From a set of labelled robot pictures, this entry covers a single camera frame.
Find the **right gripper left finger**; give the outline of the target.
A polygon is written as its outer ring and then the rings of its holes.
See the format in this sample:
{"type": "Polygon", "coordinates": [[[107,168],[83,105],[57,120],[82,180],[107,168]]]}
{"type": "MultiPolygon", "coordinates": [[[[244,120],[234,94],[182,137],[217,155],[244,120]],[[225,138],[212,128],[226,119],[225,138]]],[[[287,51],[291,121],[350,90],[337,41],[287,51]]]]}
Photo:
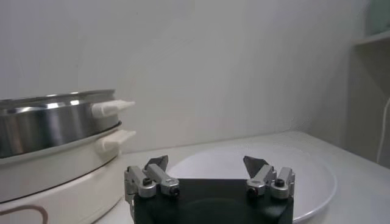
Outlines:
{"type": "Polygon", "coordinates": [[[152,158],[141,169],[138,166],[129,166],[124,171],[125,200],[131,203],[134,196],[141,198],[152,198],[157,195],[157,188],[160,193],[176,198],[180,195],[179,180],[166,173],[168,166],[168,155],[152,158]]]}

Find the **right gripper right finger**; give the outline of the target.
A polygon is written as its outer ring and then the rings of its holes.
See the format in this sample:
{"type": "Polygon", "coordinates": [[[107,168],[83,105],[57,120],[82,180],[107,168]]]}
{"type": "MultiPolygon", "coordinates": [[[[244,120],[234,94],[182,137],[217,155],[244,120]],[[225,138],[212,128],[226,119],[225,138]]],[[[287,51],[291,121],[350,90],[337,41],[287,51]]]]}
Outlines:
{"type": "Polygon", "coordinates": [[[246,180],[246,191],[249,198],[261,197],[266,192],[278,200],[294,196],[295,173],[292,168],[282,167],[277,172],[264,159],[251,156],[244,156],[243,162],[250,176],[246,180]]]}

